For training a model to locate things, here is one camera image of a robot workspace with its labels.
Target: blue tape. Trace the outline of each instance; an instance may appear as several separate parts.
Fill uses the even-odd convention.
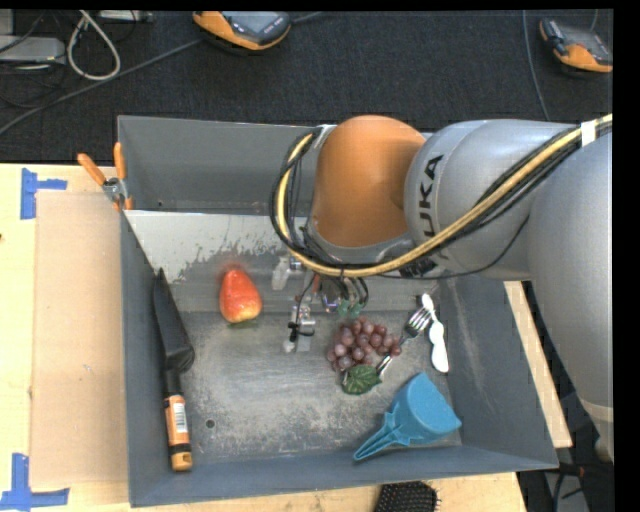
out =
[[[22,169],[22,192],[20,197],[20,218],[34,219],[36,216],[36,192],[40,189],[66,190],[65,180],[49,179],[38,181],[38,175],[27,168]]]
[[[31,492],[29,487],[29,457],[14,453],[11,457],[11,490],[2,491],[0,510],[30,512],[32,507],[66,505],[69,489]]]

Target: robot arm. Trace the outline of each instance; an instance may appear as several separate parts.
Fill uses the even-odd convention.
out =
[[[612,116],[582,126],[498,119],[420,134],[389,118],[354,118],[320,150],[304,240],[286,221],[287,187],[319,132],[294,144],[274,187],[274,228],[326,276],[422,263],[531,281],[613,459],[611,125]]]

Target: yellow cable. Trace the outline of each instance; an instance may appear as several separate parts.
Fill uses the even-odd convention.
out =
[[[603,124],[613,120],[613,114],[609,114],[602,118],[597,119],[596,125]],[[320,263],[316,263],[315,261],[307,258],[305,255],[300,254],[299,252],[288,247],[289,252],[293,257],[299,260],[303,265],[313,270],[318,274],[323,274],[332,277],[368,277],[377,274],[384,274],[387,272],[391,272],[393,270],[397,270],[404,265],[411,263],[415,259],[421,257],[426,254],[428,251],[437,247],[442,242],[446,241],[451,235],[456,234],[459,230],[464,229],[467,225],[473,222],[480,215],[485,213],[489,208],[495,205],[502,197],[504,197],[513,187],[515,187],[520,181],[526,178],[529,174],[535,171],[539,165],[541,165],[547,158],[552,156],[556,151],[561,149],[562,147],[571,144],[576,139],[578,139],[582,134],[581,128],[576,128],[572,130],[570,133],[557,140],[555,143],[549,145],[547,148],[543,149],[538,155],[536,155],[533,159],[527,162],[524,166],[522,166],[516,173],[514,173],[509,179],[507,179],[502,185],[500,185],[492,194],[490,194],[487,198],[485,198],[482,202],[478,203],[471,210],[465,213],[458,220],[444,228],[437,235],[429,240],[423,242],[418,247],[412,249],[411,251],[399,256],[398,258],[388,261],[386,263],[381,263],[379,265],[375,265],[368,268],[362,269],[340,269],[336,267],[328,267],[326,265],[322,265]],[[300,152],[303,144],[308,140],[311,136],[309,134],[305,137],[293,150],[292,156],[289,158],[289,161],[294,158]],[[289,237],[289,230],[286,226],[286,222],[283,221],[284,218],[284,198],[287,181],[289,179],[289,174],[291,170],[287,170],[286,173],[282,175],[280,180],[279,188],[278,188],[278,197],[276,203],[276,218],[278,221],[278,226],[282,230],[283,233]]]
[[[293,160],[298,153],[300,153],[300,151],[302,151],[302,147],[307,143],[307,141],[313,136],[313,133],[308,133],[307,135],[304,136],[304,138],[298,142],[298,145],[293,149],[293,151],[291,152],[291,155],[289,155],[289,162],[291,162],[291,160]],[[282,182],[284,182],[285,184],[287,183],[287,181],[289,181],[289,174],[291,174],[291,168],[287,169],[287,172],[285,172],[282,175],[281,178],[281,186],[278,189],[278,197],[277,197],[277,205],[282,205],[282,210],[280,210],[280,208],[278,208],[277,213],[278,213],[278,226],[280,226],[280,230],[282,231],[282,233],[284,234],[284,236],[286,236],[287,238],[291,239],[291,237],[289,236],[289,228],[287,226],[287,223],[283,223],[280,221],[280,219],[282,217],[284,217],[284,196],[285,196],[285,191],[286,191],[286,187],[282,187]]]

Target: white cable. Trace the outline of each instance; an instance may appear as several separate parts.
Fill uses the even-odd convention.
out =
[[[120,72],[120,55],[118,54],[118,50],[116,50],[116,47],[111,42],[111,39],[109,39],[109,36],[105,34],[104,30],[100,28],[100,25],[98,25],[98,23],[89,15],[89,13],[82,9],[79,9],[79,11],[82,14],[82,18],[76,25],[76,28],[73,30],[73,33],[69,38],[69,43],[67,44],[67,59],[69,61],[69,65],[76,73],[89,80],[108,80],[110,78],[113,78]],[[107,43],[107,46],[111,50],[111,53],[113,54],[113,57],[116,61],[113,71],[106,75],[91,75],[80,69],[73,60],[73,48],[78,42],[78,36],[80,35],[80,32],[87,30],[87,28],[89,28],[89,25],[91,25],[98,33],[98,35],[104,40],[104,42]]]

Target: black floor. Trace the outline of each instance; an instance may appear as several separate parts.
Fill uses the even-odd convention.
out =
[[[51,10],[34,25],[40,14],[15,10],[15,33],[33,26],[33,35],[66,42],[79,20],[77,11]],[[68,66],[25,73],[1,65],[0,161],[75,163],[86,152],[111,165],[121,114],[316,125],[375,113],[436,131],[476,119],[580,122],[613,108],[613,73],[567,75],[537,30],[543,16],[593,26],[613,50],[613,9],[326,12],[294,25],[262,55],[238,56],[199,42],[129,72],[202,39],[191,11],[154,15],[153,23],[103,24],[123,69],[108,82],[89,81]],[[76,57],[93,73],[112,64],[92,31]],[[570,381],[548,336],[545,343],[558,392],[569,396]],[[575,432],[577,461],[593,456],[592,440],[583,439],[590,432],[588,425]],[[586,455],[579,453],[584,447]],[[595,496],[593,511],[613,510],[613,469],[604,469],[606,478],[583,482],[585,496]],[[538,485],[543,475],[520,476],[529,510],[551,510]]]

